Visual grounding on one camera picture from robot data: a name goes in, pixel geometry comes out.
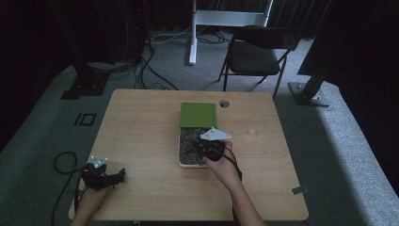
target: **person's right hand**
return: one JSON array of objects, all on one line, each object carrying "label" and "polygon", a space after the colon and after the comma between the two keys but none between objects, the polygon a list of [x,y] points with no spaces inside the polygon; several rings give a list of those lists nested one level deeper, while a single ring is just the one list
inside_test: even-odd
[{"label": "person's right hand", "polygon": [[[232,144],[229,141],[224,141],[226,144],[226,149],[224,154],[231,160],[235,161],[233,154],[228,150],[232,151]],[[207,157],[203,157],[202,161],[205,165],[214,173],[216,178],[226,187],[229,191],[232,188],[241,185],[240,177],[238,176],[237,169],[235,165],[230,162],[226,157],[221,157],[217,162],[214,162]]]}]

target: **chair backrest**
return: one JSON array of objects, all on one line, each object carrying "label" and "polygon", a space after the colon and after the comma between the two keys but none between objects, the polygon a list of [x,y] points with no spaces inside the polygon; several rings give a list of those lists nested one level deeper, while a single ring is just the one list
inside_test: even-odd
[{"label": "chair backrest", "polygon": [[301,39],[298,29],[271,28],[248,25],[240,27],[232,36],[231,42],[243,40],[264,49],[286,49],[294,51]]}]

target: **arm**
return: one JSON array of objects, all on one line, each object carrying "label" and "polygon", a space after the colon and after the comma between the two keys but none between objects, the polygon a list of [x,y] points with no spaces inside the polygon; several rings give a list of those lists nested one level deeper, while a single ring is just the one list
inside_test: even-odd
[{"label": "arm", "polygon": [[93,217],[94,213],[105,201],[106,196],[112,188],[106,187],[99,191],[89,188],[80,199],[79,207],[73,217],[71,226],[86,226]]},{"label": "arm", "polygon": [[[232,150],[232,144],[228,141],[225,141],[225,143],[226,148]],[[224,151],[224,154],[229,158],[234,159],[232,153],[227,149]],[[223,186],[229,190],[232,206],[234,207],[235,214],[237,215],[240,224],[242,226],[264,226],[265,223],[256,211],[252,200],[241,183],[235,166],[225,157],[220,158],[217,162],[213,162],[204,157],[203,161]]]}]

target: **white plastic piece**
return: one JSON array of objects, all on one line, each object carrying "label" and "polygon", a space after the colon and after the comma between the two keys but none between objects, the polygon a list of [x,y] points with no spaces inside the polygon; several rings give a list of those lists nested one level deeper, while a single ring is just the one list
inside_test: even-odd
[{"label": "white plastic piece", "polygon": [[91,156],[90,159],[95,169],[99,168],[100,166],[108,162],[108,158],[97,158],[94,157],[93,155]]},{"label": "white plastic piece", "polygon": [[206,140],[217,140],[231,138],[231,135],[212,127],[212,129],[208,130],[205,134],[200,135],[200,138]]}]

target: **chair seat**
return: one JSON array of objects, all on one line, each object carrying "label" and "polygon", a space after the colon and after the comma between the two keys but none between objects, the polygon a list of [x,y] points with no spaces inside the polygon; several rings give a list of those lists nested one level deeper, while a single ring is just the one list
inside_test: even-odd
[{"label": "chair seat", "polygon": [[270,64],[278,60],[274,50],[259,48],[244,41],[235,42],[227,60],[234,73],[262,76],[263,74],[275,75],[280,70],[279,64]]}]

